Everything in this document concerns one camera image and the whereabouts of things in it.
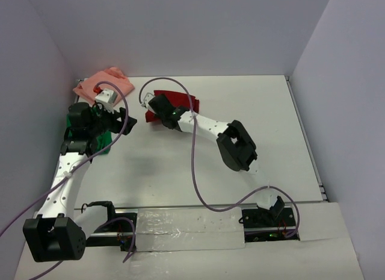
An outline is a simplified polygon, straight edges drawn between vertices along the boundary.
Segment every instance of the white enclosure wall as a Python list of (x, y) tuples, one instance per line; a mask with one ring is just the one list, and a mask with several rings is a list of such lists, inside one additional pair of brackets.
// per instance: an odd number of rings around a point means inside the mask
[(328, 0), (30, 0), (78, 78), (290, 75)]
[[(51, 185), (74, 77), (28, 0), (0, 0), (1, 228)], [(29, 211), (0, 239), (0, 278), (13, 279)]]
[(292, 77), (366, 280), (385, 274), (385, 0), (330, 0)]

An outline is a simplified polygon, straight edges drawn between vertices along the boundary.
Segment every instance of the purple cable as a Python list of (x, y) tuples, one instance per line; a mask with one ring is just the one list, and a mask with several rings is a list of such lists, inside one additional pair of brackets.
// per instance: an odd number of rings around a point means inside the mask
[[(118, 133), (118, 135), (116, 136), (116, 138), (107, 146), (105, 146), (103, 149), (101, 149), (99, 152), (96, 152), (95, 154), (91, 155), (90, 157), (86, 158), (84, 161), (82, 161), (79, 165), (76, 165), (76, 167), (74, 167), (72, 170), (71, 170), (71, 173), (77, 171), (81, 166), (83, 166), (86, 162), (92, 160), (94, 157), (102, 154), (104, 151), (106, 151), (107, 149), (109, 149), (114, 143), (116, 143), (116, 141), (120, 138), (120, 136), (123, 134), (124, 130), (126, 129), (126, 125), (127, 125), (127, 122), (128, 122), (128, 103), (127, 103), (127, 100), (125, 98), (125, 95), (122, 93), (122, 91), (113, 83), (109, 82), (109, 81), (101, 81), (101, 82), (98, 82), (96, 84), (96, 86), (99, 86), (101, 84), (108, 84), (112, 87), (114, 87), (116, 89), (116, 91), (119, 93), (119, 95), (122, 97), (122, 100), (125, 104), (125, 108), (126, 108), (126, 116), (125, 116), (125, 121), (123, 122), (123, 127), (122, 129), (120, 130), (120, 132)], [(27, 212), (30, 208), (32, 208), (35, 204), (37, 204), (39, 201), (41, 201), (42, 199), (44, 199), (46, 196), (48, 196), (49, 194), (51, 194), (53, 191), (55, 191), (56, 189), (58, 189), (59, 187), (61, 187), (65, 182), (67, 182), (68, 178), (65, 177), (64, 179), (62, 179), (57, 185), (55, 185), (54, 187), (52, 187), (50, 190), (48, 190), (47, 192), (45, 192), (44, 194), (42, 194), (38, 199), (36, 199), (31, 205), (27, 206), (24, 210), (22, 210), (19, 214), (17, 214), (0, 232), (0, 237), (6, 232), (6, 230), (18, 219), (22, 216), (22, 214), (24, 214), (25, 212)]]
[[(131, 245), (130, 245), (130, 248), (128, 249), (127, 255), (126, 255), (125, 258), (123, 259), (123, 263), (125, 263), (125, 262), (126, 262), (128, 259), (130, 259), (131, 256), (133, 256), (133, 254), (135, 253), (135, 251), (133, 251), (133, 252), (131, 253), (132, 249), (134, 248), (134, 243), (135, 243), (135, 226), (134, 226), (134, 223), (132, 223), (132, 221), (131, 221), (130, 219), (128, 219), (128, 218), (119, 217), (119, 218), (112, 219), (112, 220), (110, 220), (110, 221), (108, 221), (108, 222), (105, 222), (103, 225), (100, 225), (100, 226), (98, 227), (98, 229), (99, 229), (99, 228), (102, 228), (102, 227), (104, 227), (104, 226), (106, 226), (106, 225), (109, 225), (109, 224), (111, 224), (111, 223), (114, 223), (114, 222), (116, 222), (116, 221), (119, 221), (119, 220), (123, 220), (123, 221), (129, 222), (130, 225), (131, 225), (131, 228), (132, 228), (132, 240), (131, 240)], [(63, 263), (63, 261), (57, 262), (55, 265), (53, 265), (53, 266), (52, 266), (51, 268), (49, 268), (48, 270), (44, 271), (43, 273), (41, 273), (41, 274), (39, 274), (39, 275), (37, 275), (37, 276), (35, 276), (35, 277), (29, 279), (29, 280), (37, 280), (37, 279), (39, 279), (39, 278), (41, 278), (41, 277), (47, 275), (47, 274), (48, 274), (49, 272), (51, 272), (54, 268), (58, 267), (61, 263)]]
[(196, 145), (196, 135), (197, 135), (197, 125), (198, 125), (198, 121), (197, 121), (197, 118), (196, 118), (196, 115), (195, 115), (195, 112), (194, 112), (194, 107), (193, 107), (193, 101), (191, 100), (191, 96), (190, 96), (190, 93), (188, 92), (188, 90), (186, 89), (186, 87), (180, 83), (178, 80), (176, 79), (173, 79), (173, 78), (170, 78), (170, 77), (156, 77), (156, 78), (152, 78), (150, 80), (148, 80), (148, 82), (146, 82), (142, 88), (140, 89), (139, 91), (139, 103), (141, 104), (142, 101), (141, 101), (141, 95), (142, 95), (142, 92), (143, 92), (143, 89), (146, 87), (146, 85), (148, 85), (149, 83), (153, 82), (153, 81), (156, 81), (156, 80), (160, 80), (160, 79), (166, 79), (166, 80), (170, 80), (172, 82), (175, 82), (176, 84), (178, 84), (186, 93), (187, 97), (188, 97), (188, 102), (190, 104), (190, 111), (191, 111), (191, 114), (192, 114), (192, 118), (194, 119), (194, 127), (193, 127), (193, 130), (192, 130), (192, 143), (191, 143), (191, 176), (192, 176), (192, 183), (194, 185), (194, 190), (195, 190), (195, 193), (197, 194), (200, 202), (203, 204), (203, 206), (205, 206), (207, 209), (213, 211), (213, 212), (225, 212), (225, 211), (229, 211), (231, 209), (234, 209), (235, 207), (239, 206), (241, 203), (243, 203), (246, 199), (248, 199), (250, 196), (252, 196), (253, 194), (261, 191), (261, 190), (264, 190), (266, 188), (271, 188), (273, 190), (277, 190), (279, 192), (281, 192), (282, 194), (284, 194), (290, 201), (291, 203), (293, 204), (296, 212), (297, 212), (297, 224), (295, 225), (295, 229), (290, 233), (290, 234), (286, 234), (285, 237), (286, 238), (289, 238), (293, 235), (295, 235), (298, 231), (298, 228), (300, 227), (300, 211), (298, 210), (298, 206), (296, 205), (296, 203), (294, 202), (294, 200), (287, 194), (285, 193), (283, 190), (281, 190), (280, 188), (277, 188), (275, 186), (263, 186), (263, 187), (259, 187), (259, 188), (256, 188), (255, 190), (251, 191), (249, 194), (247, 194), (246, 196), (244, 196), (242, 199), (240, 199), (239, 201), (237, 201), (237, 203), (233, 204), (233, 205), (230, 205), (226, 208), (222, 208), (222, 209), (218, 209), (218, 208), (213, 208), (211, 207), (210, 205), (208, 205), (205, 200), (202, 198), (200, 192), (199, 192), (199, 189), (198, 189), (198, 185), (197, 185), (197, 180), (196, 180), (196, 175), (195, 175), (195, 145)]
[(125, 263), (125, 262), (132, 256), (133, 253), (131, 253), (131, 252), (132, 252), (132, 250), (133, 250), (133, 248), (134, 248), (134, 243), (135, 243), (135, 226), (134, 226), (134, 223), (132, 223), (132, 220), (130, 220), (130, 219), (128, 219), (128, 218), (124, 218), (124, 217), (115, 218), (115, 219), (112, 219), (112, 220), (110, 220), (110, 221), (108, 221), (108, 222), (105, 222), (103, 225), (100, 225), (100, 226), (98, 227), (98, 229), (103, 228), (104, 226), (109, 225), (109, 224), (114, 223), (114, 222), (119, 221), (119, 220), (129, 222), (130, 225), (131, 225), (131, 228), (132, 228), (132, 240), (131, 240), (131, 245), (130, 245), (130, 248), (128, 248), (127, 255), (126, 255), (125, 258), (123, 259), (123, 263)]
[(57, 262), (55, 265), (53, 265), (51, 268), (45, 270), (43, 273), (40, 273), (39, 275), (35, 276), (35, 277), (32, 277), (30, 278), (29, 280), (36, 280), (36, 279), (39, 279), (43, 276), (46, 276), (49, 272), (51, 272), (54, 268), (58, 267), (61, 263), (63, 263), (63, 261), (59, 261)]

